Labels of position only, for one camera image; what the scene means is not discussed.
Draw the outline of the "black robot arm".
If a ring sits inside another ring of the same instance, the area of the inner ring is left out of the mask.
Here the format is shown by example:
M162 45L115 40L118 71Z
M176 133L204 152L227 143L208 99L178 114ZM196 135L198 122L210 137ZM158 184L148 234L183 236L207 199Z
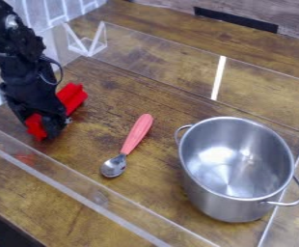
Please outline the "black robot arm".
M52 64L44 54L47 46L21 21L13 7L0 0L0 91L19 121L42 116L46 138L54 139L67 126L67 110L56 96Z

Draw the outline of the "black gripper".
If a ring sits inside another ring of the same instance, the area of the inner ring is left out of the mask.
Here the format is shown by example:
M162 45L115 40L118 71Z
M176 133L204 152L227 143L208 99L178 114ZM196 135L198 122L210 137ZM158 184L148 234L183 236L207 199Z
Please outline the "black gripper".
M47 138L55 139L67 126L66 108L56 97L56 77L50 63L25 77L5 77L0 90L8 106L21 123L40 114Z

